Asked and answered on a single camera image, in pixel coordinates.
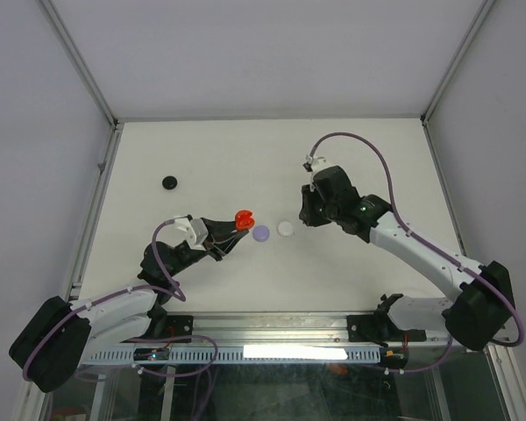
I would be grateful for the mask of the red earbud case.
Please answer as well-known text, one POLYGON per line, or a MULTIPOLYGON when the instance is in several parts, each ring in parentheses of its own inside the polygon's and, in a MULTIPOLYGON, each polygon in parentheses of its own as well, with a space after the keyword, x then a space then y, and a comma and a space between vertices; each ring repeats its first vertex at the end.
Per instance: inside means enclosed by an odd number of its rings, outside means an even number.
POLYGON ((249 210, 238 211, 235 215, 234 224, 238 232, 251 230, 255 226, 253 213, 249 210))

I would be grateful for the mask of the purple earbud case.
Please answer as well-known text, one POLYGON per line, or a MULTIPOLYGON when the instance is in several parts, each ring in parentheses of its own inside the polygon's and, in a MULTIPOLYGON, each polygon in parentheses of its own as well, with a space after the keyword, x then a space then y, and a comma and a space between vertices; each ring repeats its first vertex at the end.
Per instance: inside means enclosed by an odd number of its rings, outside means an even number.
POLYGON ((265 225, 255 226, 252 230, 252 237, 258 242, 265 242, 270 237, 270 230, 265 225))

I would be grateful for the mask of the black earbud case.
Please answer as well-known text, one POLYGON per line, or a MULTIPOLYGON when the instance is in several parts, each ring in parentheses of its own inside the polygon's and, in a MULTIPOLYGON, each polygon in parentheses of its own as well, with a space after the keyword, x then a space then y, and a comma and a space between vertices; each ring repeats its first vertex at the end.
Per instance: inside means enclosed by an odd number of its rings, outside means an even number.
POLYGON ((171 175, 168 175, 162 179, 161 185, 166 190, 175 189, 178 185, 178 180, 171 175))

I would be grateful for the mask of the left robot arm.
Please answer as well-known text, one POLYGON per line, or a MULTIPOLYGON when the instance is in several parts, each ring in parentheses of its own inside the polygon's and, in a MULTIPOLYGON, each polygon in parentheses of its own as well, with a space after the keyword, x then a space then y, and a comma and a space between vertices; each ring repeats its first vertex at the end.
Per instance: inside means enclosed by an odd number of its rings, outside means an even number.
POLYGON ((162 222, 156 233, 172 226, 183 232, 183 241, 170 246, 153 237, 136 281, 128 286, 83 300, 47 299, 14 339, 9 357, 25 380, 52 392, 89 357, 118 343, 178 340, 184 324, 164 308, 171 300, 186 300, 175 276, 205 258, 223 260, 254 225, 248 210, 232 221, 187 215, 162 222))

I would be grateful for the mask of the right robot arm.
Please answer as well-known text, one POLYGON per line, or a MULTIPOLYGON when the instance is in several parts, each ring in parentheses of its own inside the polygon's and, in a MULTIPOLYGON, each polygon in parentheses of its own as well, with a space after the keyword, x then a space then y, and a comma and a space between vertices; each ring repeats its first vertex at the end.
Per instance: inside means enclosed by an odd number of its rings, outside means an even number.
POLYGON ((306 226, 335 223, 402 260, 442 293, 435 298, 384 296, 375 311, 379 336, 395 339, 409 330, 446 331, 473 351, 496 340, 514 305, 510 275, 501 263, 483 265, 422 239, 397 219, 391 203, 360 195, 338 165, 317 160, 304 168, 310 182, 302 186, 299 218, 306 226))

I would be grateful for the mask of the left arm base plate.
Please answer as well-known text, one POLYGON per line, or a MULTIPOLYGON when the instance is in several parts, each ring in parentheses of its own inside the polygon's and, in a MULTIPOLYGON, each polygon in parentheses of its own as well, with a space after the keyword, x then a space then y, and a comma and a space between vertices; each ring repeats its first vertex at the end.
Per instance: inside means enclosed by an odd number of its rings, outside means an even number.
POLYGON ((139 343, 162 342, 168 343, 170 339, 176 339, 176 343, 190 343, 189 337, 193 333, 194 317, 192 315, 175 315, 168 314, 154 318, 149 324, 146 332, 141 336, 133 339, 127 339, 127 342, 139 343))

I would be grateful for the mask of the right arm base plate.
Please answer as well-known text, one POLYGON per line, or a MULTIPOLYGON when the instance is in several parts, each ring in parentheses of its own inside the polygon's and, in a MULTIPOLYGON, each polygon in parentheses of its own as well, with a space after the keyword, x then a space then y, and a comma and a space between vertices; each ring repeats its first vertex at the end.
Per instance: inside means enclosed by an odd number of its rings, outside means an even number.
POLYGON ((348 315, 346 317, 348 339, 352 343, 372 342, 387 346, 391 342, 425 342, 425 330, 401 330, 387 316, 373 313, 348 315))

